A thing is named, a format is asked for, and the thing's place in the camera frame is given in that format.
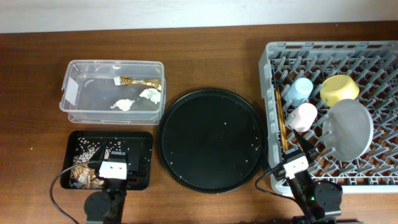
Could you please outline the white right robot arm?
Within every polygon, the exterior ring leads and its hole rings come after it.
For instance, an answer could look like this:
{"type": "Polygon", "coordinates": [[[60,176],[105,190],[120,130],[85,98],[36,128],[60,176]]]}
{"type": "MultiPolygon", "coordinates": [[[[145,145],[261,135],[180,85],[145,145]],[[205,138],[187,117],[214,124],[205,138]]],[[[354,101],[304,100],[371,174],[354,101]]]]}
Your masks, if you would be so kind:
{"type": "Polygon", "coordinates": [[[302,216],[293,217],[293,223],[336,223],[341,215],[342,186],[328,180],[312,179],[308,169],[315,164],[315,146],[297,131],[294,135],[300,145],[282,153],[282,162],[272,174],[288,183],[302,216]]]}

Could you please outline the gold snack wrapper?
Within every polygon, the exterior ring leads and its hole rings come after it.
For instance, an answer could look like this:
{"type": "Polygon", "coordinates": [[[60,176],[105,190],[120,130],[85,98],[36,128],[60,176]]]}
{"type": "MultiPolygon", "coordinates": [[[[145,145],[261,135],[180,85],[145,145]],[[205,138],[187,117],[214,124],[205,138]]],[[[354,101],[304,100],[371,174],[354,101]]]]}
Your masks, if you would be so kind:
{"type": "Polygon", "coordinates": [[[113,78],[113,80],[114,80],[114,84],[116,86],[139,84],[139,85],[151,86],[152,88],[155,88],[157,90],[161,90],[161,88],[162,88],[162,80],[161,79],[136,80],[136,79],[132,79],[127,76],[116,76],[113,78]]]}

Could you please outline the grey dishwasher rack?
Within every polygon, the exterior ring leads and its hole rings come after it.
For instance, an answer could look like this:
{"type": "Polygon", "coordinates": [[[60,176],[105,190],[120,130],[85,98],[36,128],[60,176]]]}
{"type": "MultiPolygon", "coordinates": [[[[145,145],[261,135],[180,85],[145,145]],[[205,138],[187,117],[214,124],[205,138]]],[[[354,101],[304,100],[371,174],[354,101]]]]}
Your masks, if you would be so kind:
{"type": "Polygon", "coordinates": [[[397,42],[271,42],[259,61],[262,98],[266,107],[268,147],[266,169],[282,161],[282,153],[299,146],[289,127],[294,107],[284,96],[298,78],[308,78],[313,90],[308,102],[317,117],[304,132],[315,145],[314,180],[340,184],[346,194],[397,192],[397,42]],[[331,156],[322,133],[329,107],[320,98],[322,83],[335,75],[348,75],[359,86],[357,101],[370,112],[373,140],[368,150],[352,161],[331,156]]]}

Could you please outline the light blue plastic cup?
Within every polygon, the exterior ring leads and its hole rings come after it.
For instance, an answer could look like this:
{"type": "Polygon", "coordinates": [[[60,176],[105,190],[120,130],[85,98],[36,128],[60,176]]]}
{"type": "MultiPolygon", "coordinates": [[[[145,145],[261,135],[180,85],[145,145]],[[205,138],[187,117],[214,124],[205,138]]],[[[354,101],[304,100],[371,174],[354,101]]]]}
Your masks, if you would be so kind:
{"type": "Polygon", "coordinates": [[[313,83],[308,78],[298,78],[288,89],[284,100],[291,101],[292,106],[298,107],[309,98],[312,90],[313,83]]]}

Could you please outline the yellow bowl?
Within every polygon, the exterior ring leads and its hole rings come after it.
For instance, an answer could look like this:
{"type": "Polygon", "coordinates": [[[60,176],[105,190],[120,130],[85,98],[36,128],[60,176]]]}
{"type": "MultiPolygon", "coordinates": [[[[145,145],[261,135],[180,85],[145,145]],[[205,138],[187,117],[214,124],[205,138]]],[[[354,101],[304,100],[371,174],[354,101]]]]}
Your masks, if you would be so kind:
{"type": "Polygon", "coordinates": [[[327,78],[322,83],[320,98],[325,101],[327,107],[344,100],[354,100],[359,95],[359,86],[348,75],[335,75],[327,78]]]}

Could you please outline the clear plastic waste bin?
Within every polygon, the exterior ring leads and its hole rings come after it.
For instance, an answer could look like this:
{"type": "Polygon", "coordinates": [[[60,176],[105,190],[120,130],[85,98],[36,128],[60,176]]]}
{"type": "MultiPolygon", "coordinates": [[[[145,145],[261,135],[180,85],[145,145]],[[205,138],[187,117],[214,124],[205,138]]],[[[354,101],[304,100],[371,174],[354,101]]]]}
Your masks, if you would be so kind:
{"type": "Polygon", "coordinates": [[[73,123],[149,124],[159,123],[165,106],[164,64],[139,60],[72,60],[63,81],[60,109],[73,123]],[[161,79],[160,102],[155,104],[139,94],[147,85],[116,86],[113,78],[161,79]],[[134,100],[129,111],[111,109],[118,100],[134,100]]]}

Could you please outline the crumpled white tissue left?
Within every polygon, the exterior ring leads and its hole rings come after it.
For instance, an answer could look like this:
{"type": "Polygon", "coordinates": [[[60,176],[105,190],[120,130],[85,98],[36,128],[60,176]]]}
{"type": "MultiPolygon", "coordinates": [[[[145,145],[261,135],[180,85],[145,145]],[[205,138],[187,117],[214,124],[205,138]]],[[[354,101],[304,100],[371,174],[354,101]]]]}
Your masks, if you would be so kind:
{"type": "Polygon", "coordinates": [[[135,102],[134,100],[129,100],[129,99],[118,100],[117,102],[114,103],[114,105],[110,106],[110,108],[111,109],[119,108],[121,111],[129,111],[134,102],[135,102]]]}

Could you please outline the crumpled white tissue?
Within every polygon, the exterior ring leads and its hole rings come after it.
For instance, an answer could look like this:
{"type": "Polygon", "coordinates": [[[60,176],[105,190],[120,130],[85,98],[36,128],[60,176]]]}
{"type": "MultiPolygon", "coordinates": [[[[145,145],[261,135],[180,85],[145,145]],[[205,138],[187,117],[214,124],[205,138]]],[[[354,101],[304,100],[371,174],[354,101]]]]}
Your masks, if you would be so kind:
{"type": "Polygon", "coordinates": [[[121,111],[129,111],[134,102],[135,102],[134,100],[129,100],[129,99],[118,100],[117,102],[114,103],[114,105],[110,106],[110,108],[111,109],[119,108],[121,111]]]}
{"type": "Polygon", "coordinates": [[[160,102],[161,92],[156,88],[147,88],[143,90],[139,96],[157,104],[160,102]]]}

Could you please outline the pink plastic cup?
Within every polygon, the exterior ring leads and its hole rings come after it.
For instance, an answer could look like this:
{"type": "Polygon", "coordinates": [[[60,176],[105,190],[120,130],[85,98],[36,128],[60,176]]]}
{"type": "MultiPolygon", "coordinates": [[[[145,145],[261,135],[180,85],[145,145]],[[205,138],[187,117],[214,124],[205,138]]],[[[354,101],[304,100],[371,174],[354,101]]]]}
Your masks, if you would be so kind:
{"type": "Polygon", "coordinates": [[[302,103],[289,114],[289,117],[294,117],[289,124],[291,129],[300,133],[306,132],[317,117],[317,108],[311,103],[302,103]]]}

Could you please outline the round black tray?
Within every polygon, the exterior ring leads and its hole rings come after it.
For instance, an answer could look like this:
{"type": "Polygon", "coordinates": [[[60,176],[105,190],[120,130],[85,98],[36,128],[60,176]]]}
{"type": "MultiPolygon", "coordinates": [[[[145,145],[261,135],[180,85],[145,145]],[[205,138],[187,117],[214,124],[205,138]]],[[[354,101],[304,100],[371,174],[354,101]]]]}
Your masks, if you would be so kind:
{"type": "Polygon", "coordinates": [[[250,181],[264,163],[266,129],[254,105],[232,91],[195,90],[175,100],[157,133],[159,159],[182,186],[206,194],[250,181]]]}

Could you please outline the crumpled white tissue right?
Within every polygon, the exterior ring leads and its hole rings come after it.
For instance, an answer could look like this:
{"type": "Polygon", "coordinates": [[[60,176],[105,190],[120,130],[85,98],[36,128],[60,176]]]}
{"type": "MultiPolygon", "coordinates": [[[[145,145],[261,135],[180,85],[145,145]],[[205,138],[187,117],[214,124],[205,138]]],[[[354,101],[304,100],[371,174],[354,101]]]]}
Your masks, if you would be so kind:
{"type": "Polygon", "coordinates": [[[160,102],[161,92],[156,88],[147,88],[143,90],[139,96],[157,104],[160,102]]]}

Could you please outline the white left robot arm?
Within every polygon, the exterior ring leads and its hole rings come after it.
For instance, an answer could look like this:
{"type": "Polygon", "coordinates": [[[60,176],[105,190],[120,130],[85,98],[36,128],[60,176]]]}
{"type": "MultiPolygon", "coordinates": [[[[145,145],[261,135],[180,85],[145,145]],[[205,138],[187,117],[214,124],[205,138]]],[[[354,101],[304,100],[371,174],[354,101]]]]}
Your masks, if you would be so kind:
{"type": "Polygon", "coordinates": [[[87,223],[121,223],[129,190],[144,190],[149,185],[150,166],[140,149],[110,151],[101,149],[91,158],[95,174],[104,182],[100,191],[88,196],[84,211],[87,223]]]}

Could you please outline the light grey round plate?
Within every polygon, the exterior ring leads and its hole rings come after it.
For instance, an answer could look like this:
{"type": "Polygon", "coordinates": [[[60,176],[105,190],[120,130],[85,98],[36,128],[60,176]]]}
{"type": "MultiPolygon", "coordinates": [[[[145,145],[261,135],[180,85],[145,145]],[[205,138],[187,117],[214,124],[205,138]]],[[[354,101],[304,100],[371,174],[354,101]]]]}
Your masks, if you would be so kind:
{"type": "Polygon", "coordinates": [[[339,161],[352,161],[362,156],[373,140],[373,119],[365,106],[356,100],[344,99],[335,103],[327,112],[322,133],[327,149],[334,149],[331,156],[339,161]]]}

